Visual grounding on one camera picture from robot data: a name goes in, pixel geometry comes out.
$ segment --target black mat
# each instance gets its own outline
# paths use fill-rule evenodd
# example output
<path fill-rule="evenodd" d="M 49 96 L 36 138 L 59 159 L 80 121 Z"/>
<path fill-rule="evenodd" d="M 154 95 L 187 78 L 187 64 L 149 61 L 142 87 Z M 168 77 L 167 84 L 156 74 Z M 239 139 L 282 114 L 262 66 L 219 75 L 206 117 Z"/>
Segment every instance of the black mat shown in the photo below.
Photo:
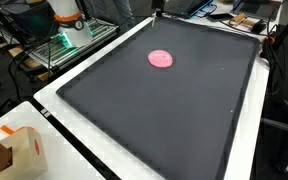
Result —
<path fill-rule="evenodd" d="M 166 179 L 223 179 L 258 47 L 251 37 L 158 19 L 57 93 Z M 171 68 L 148 63 L 155 49 L 171 53 Z"/>

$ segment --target floor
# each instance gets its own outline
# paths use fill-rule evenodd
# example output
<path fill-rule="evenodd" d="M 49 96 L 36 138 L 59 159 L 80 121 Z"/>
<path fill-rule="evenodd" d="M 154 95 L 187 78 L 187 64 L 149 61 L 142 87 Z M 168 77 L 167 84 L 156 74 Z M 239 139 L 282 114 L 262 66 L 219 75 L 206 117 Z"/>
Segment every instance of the floor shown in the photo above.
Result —
<path fill-rule="evenodd" d="M 132 0 L 130 1 L 133 14 L 135 16 L 147 16 L 150 15 L 152 10 L 150 9 L 151 0 Z M 107 0 L 108 11 L 119 23 L 121 20 L 118 18 L 116 8 L 110 0 Z M 283 10 L 283 18 L 281 18 L 282 24 L 287 23 L 288 19 L 288 6 Z M 136 21 L 140 22 L 143 17 L 137 17 Z M 278 94 L 267 100 L 263 108 L 263 117 L 275 119 L 282 122 L 288 122 L 288 114 L 284 110 L 285 108 L 277 103 L 278 99 L 285 99 L 288 101 L 288 39 L 285 41 L 285 52 L 281 49 L 279 51 L 279 61 L 284 62 L 284 55 L 286 56 L 286 71 L 287 77 L 285 80 L 281 80 L 280 91 Z M 0 105 L 8 98 L 16 99 L 14 85 L 7 72 L 7 66 L 11 58 L 6 55 L 0 54 L 0 81 L 2 87 L 0 88 Z M 27 77 L 18 73 L 18 81 L 21 87 L 25 90 L 21 92 L 26 96 L 25 99 L 31 100 L 31 96 L 45 86 L 45 82 L 33 82 L 27 81 Z M 4 108 L 3 112 L 7 112 L 12 107 Z M 258 135 L 256 154 L 254 156 L 253 170 L 251 178 L 252 180 L 288 180 L 288 174 L 281 173 L 275 168 L 277 165 L 283 165 L 288 161 L 288 134 L 278 129 L 261 124 L 260 132 Z"/>

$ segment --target gray floor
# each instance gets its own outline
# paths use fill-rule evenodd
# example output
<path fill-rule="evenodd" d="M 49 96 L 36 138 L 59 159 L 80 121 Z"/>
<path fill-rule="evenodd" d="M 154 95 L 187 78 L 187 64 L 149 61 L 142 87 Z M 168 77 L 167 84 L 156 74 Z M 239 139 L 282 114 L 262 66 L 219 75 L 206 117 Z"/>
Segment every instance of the gray floor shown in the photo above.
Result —
<path fill-rule="evenodd" d="M 118 13 L 116 8 L 110 0 L 108 2 L 108 9 L 113 19 L 118 20 Z M 146 16 L 151 14 L 150 10 L 151 0 L 131 0 L 130 4 L 133 9 L 135 16 Z M 137 22 L 140 22 L 143 18 L 137 18 Z M 288 3 L 285 5 L 281 24 L 286 24 L 288 22 Z M 281 89 L 279 91 L 278 97 L 286 99 L 288 101 L 288 39 L 285 41 L 285 50 L 283 53 L 280 50 L 279 60 L 283 62 L 283 56 L 286 55 L 286 70 L 287 77 L 285 82 L 282 83 Z M 11 82 L 10 76 L 7 73 L 7 65 L 11 59 L 5 55 L 0 54 L 0 81 L 2 87 L 0 88 L 0 104 L 7 98 L 15 98 L 14 85 Z M 22 74 L 18 73 L 19 82 L 23 88 L 28 91 L 27 93 L 22 92 L 23 95 L 31 96 L 35 91 L 43 87 L 40 83 L 29 83 L 27 78 Z M 288 115 L 281 111 L 281 107 L 276 105 L 274 102 L 268 101 L 265 103 L 263 109 L 263 116 L 277 119 L 280 121 L 288 121 Z M 260 127 L 260 132 L 258 136 L 258 143 L 256 148 L 256 155 L 254 157 L 253 172 L 251 179 L 254 180 L 288 180 L 288 174 L 281 174 L 276 171 L 271 165 L 270 161 L 273 159 L 279 160 L 283 163 L 288 160 L 288 134 L 283 133 L 277 129 L 263 126 Z"/>

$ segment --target black border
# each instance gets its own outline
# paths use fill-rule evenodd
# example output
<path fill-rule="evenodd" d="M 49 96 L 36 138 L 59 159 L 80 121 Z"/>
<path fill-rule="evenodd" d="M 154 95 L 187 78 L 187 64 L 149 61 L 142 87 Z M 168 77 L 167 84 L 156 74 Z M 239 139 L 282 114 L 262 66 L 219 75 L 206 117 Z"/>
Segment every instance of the black border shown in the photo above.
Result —
<path fill-rule="evenodd" d="M 230 125 L 230 131 L 229 131 L 229 134 L 227 135 L 228 137 L 227 137 L 227 140 L 226 140 L 226 143 L 225 143 L 224 152 L 222 153 L 222 157 L 221 157 L 221 163 L 219 164 L 220 167 L 217 167 L 216 180 L 222 180 L 225 177 L 225 172 L 226 172 L 228 160 L 229 160 L 229 157 L 230 157 L 230 151 L 231 151 L 233 140 L 234 140 L 234 137 L 235 137 L 236 127 L 237 127 L 237 124 L 238 124 L 238 120 L 239 120 L 240 112 L 241 112 L 241 109 L 242 109 L 244 97 L 245 97 L 245 94 L 246 94 L 246 89 L 248 87 L 249 79 L 250 79 L 250 76 L 251 76 L 252 68 L 253 68 L 253 65 L 254 65 L 254 62 L 255 62 L 255 59 L 256 59 L 256 55 L 259 52 L 260 41 L 257 38 L 254 38 L 254 37 L 245 36 L 245 35 L 236 34 L 236 33 L 227 32 L 227 31 L 222 31 L 222 30 L 218 30 L 218 29 L 213 29 L 213 28 L 210 28 L 210 27 L 207 27 L 207 26 L 203 26 L 203 25 L 190 24 L 190 23 L 186 23 L 186 22 L 181 21 L 181 20 L 174 20 L 174 19 L 164 18 L 164 17 L 162 17 L 159 20 L 162 20 L 162 19 L 164 21 L 170 21 L 170 22 L 174 21 L 174 23 L 178 23 L 179 25 L 185 24 L 186 26 L 189 25 L 189 26 L 194 26 L 196 28 L 200 28 L 200 29 L 204 29 L 204 30 L 207 29 L 208 31 L 211 31 L 211 32 L 214 32 L 214 33 L 221 33 L 223 35 L 234 36 L 235 38 L 242 39 L 242 40 L 249 40 L 249 41 L 254 43 L 255 49 L 253 51 L 252 58 L 251 58 L 250 63 L 248 65 L 248 70 L 246 71 L 245 78 L 244 78 L 243 85 L 242 85 L 242 89 L 241 89 L 241 92 L 240 92 L 240 95 L 239 95 L 239 99 L 238 99 L 238 102 L 237 102 L 237 106 L 236 106 L 235 111 L 234 111 L 232 123 Z M 64 103 L 67 103 L 70 106 L 73 105 L 72 103 L 70 103 L 70 102 L 65 100 L 64 94 L 65 94 L 66 90 L 72 88 L 73 86 L 75 86 L 81 79 L 86 77 L 89 73 L 91 73 L 97 67 L 101 66 L 102 64 L 105 64 L 105 62 L 108 61 L 108 59 L 105 58 L 106 56 L 112 56 L 114 53 L 119 51 L 120 48 L 123 48 L 123 47 L 127 46 L 130 41 L 136 39 L 136 36 L 140 35 L 141 33 L 144 33 L 145 31 L 147 31 L 150 28 L 152 28 L 152 25 L 151 25 L 151 23 L 148 23 L 145 27 L 140 29 L 138 32 L 136 32 L 134 35 L 132 35 L 130 38 L 125 40 L 123 43 L 119 44 L 112 51 L 108 52 L 101 59 L 99 59 L 98 61 L 96 61 L 95 63 L 93 63 L 89 67 L 87 67 L 84 71 L 82 71 L 76 77 L 74 77 L 73 79 L 68 81 L 66 84 L 64 84 L 62 87 L 60 87 L 56 91 L 56 94 L 58 94 L 58 96 L 64 101 Z M 73 105 L 72 107 L 77 112 L 82 114 L 86 119 L 88 119 L 87 114 L 85 112 L 81 112 L 81 111 L 79 111 L 78 109 L 75 108 L 75 107 L 78 107 L 78 106 L 74 106 Z M 105 134 L 110 136 L 114 141 L 116 141 L 116 139 L 119 139 L 115 135 L 112 135 L 112 133 L 107 132 L 105 128 L 100 127 L 100 125 L 98 125 L 96 122 L 94 122 L 96 120 L 89 120 L 89 121 L 91 123 L 93 123 L 94 125 L 96 125 L 99 129 L 101 129 Z M 167 177 L 164 176 L 164 173 L 161 172 L 158 167 L 154 167 L 154 166 L 150 165 L 150 163 L 147 163 L 147 162 L 150 162 L 150 160 L 140 157 L 138 154 L 136 154 L 136 153 L 132 152 L 131 150 L 129 150 L 127 145 L 125 145 L 126 143 L 120 143 L 120 142 L 117 142 L 117 143 L 119 145 L 121 145 L 122 147 L 124 147 L 127 151 L 131 152 L 136 158 L 141 160 L 147 166 L 151 167 L 160 176 L 168 179 Z"/>

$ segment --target pink puck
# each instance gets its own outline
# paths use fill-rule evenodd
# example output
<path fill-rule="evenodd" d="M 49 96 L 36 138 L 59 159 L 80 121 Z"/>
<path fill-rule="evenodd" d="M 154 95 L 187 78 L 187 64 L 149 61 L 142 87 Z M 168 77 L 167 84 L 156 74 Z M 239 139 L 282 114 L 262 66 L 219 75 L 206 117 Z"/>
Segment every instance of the pink puck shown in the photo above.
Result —
<path fill-rule="evenodd" d="M 167 68 L 172 66 L 173 58 L 170 53 L 164 50 L 155 50 L 148 55 L 148 61 L 155 67 Z"/>

